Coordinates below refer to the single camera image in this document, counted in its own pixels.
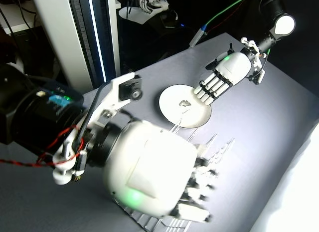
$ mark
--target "white plate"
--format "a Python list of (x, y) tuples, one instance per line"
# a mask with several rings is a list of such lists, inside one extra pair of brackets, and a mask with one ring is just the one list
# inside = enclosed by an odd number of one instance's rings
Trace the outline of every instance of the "white plate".
[(159, 108), (168, 121), (176, 124), (181, 120), (181, 127), (196, 128), (209, 120), (210, 105), (199, 101), (193, 90), (191, 86), (174, 85), (162, 92)]

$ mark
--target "green cable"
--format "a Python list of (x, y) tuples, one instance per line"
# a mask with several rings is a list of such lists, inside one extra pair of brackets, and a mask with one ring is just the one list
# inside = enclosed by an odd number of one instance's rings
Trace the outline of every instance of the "green cable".
[(229, 7), (225, 8), (223, 11), (219, 12), (218, 14), (216, 14), (215, 16), (213, 16), (211, 18), (211, 20), (209, 20), (205, 25), (204, 28), (206, 29), (207, 25), (210, 24), (211, 21), (213, 21), (215, 18), (217, 18), (219, 15), (223, 14), (224, 12), (226, 12), (227, 10), (229, 10), (230, 8), (232, 8), (233, 6), (235, 6), (236, 4), (240, 3), (243, 0), (237, 0), (236, 2), (234, 2), (232, 5), (230, 5)]

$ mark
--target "cable connector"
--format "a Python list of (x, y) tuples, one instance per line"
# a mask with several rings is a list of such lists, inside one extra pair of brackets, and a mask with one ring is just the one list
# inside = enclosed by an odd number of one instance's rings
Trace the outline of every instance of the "cable connector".
[(198, 41), (201, 39), (201, 37), (204, 35), (206, 30), (206, 25), (202, 26), (196, 33), (196, 35), (193, 37), (193, 39), (189, 43), (189, 47), (194, 47)]

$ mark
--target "wire rack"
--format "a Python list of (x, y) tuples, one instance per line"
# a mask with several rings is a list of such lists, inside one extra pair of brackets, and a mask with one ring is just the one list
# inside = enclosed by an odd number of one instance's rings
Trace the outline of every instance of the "wire rack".
[(191, 221), (180, 220), (170, 216), (158, 219), (132, 210), (129, 207), (125, 207), (117, 200), (114, 201), (141, 229), (146, 232), (187, 232), (191, 224)]

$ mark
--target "white light strip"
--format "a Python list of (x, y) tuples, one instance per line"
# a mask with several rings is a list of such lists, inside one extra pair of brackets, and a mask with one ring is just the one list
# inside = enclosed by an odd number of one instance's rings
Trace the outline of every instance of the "white light strip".
[(101, 54), (101, 48), (100, 48), (100, 41), (99, 41), (98, 31), (97, 31), (97, 29), (96, 29), (96, 23), (95, 23), (95, 16), (94, 16), (94, 10), (93, 10), (92, 0), (89, 0), (89, 5), (90, 5), (90, 11), (91, 11), (91, 17), (92, 17), (92, 22), (93, 22), (93, 28), (94, 28), (94, 34), (95, 34), (96, 44), (97, 44), (97, 46), (98, 46), (98, 52), (99, 52), (99, 57), (100, 57), (100, 62), (101, 62), (101, 67), (102, 67), (103, 79), (104, 79), (104, 82), (106, 82), (106, 76), (105, 76), (105, 71), (104, 71), (104, 64), (103, 64), (103, 60), (102, 60), (102, 54)]

